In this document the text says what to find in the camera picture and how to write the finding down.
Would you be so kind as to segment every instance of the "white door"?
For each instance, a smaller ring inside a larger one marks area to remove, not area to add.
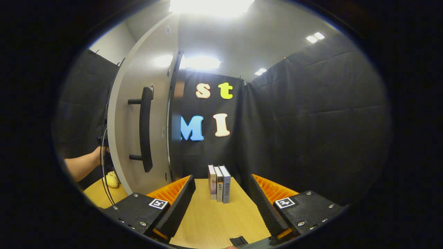
[[[128,194],[145,195],[171,182],[167,105],[178,54],[178,26],[179,15],[171,13],[146,32],[121,65],[111,91],[109,149],[117,175]],[[151,102],[149,136],[153,167],[146,173],[142,161],[129,159],[129,155],[140,155],[140,105],[128,105],[128,99],[140,99],[143,88],[151,84],[154,85],[154,100]]]

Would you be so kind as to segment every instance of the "light wood tabletop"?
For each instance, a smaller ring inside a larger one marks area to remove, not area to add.
[[[128,196],[121,184],[117,188],[109,187],[109,190],[115,203]],[[83,193],[96,206],[111,206],[101,179]],[[257,206],[233,177],[229,201],[223,204],[211,200],[208,179],[195,179],[195,192],[170,243],[190,248],[220,249],[232,245],[230,238],[243,236],[252,243],[271,236]]]

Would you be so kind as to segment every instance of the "yellow plush toy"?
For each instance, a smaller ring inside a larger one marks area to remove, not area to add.
[[[108,182],[109,187],[118,187],[119,182],[114,171],[111,171],[106,175],[106,181]]]

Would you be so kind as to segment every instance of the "book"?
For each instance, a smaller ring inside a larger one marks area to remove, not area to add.
[[[231,175],[229,174],[226,167],[219,166],[221,173],[223,174],[223,203],[229,203],[229,194],[231,191]]]
[[[209,182],[209,194],[211,200],[215,200],[217,195],[217,179],[215,175],[214,165],[208,164],[208,182]]]
[[[217,202],[223,201],[223,174],[218,167],[214,167],[215,174],[217,175],[217,193],[216,200]]]

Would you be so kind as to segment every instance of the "orange gripper pad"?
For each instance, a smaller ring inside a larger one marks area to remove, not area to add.
[[[261,176],[254,174],[252,174],[252,176],[257,181],[258,185],[260,186],[261,190],[263,191],[264,195],[271,203],[271,205],[274,205],[274,202],[276,200],[284,199],[286,197],[299,194],[298,192],[293,191],[292,189],[289,189],[285,186],[281,186],[280,184],[270,181]]]
[[[147,196],[168,201],[170,205],[172,205],[177,199],[182,187],[185,185],[186,181],[189,179],[190,175],[187,177],[181,178],[173,183],[170,183],[162,188],[159,188],[149,194]]]

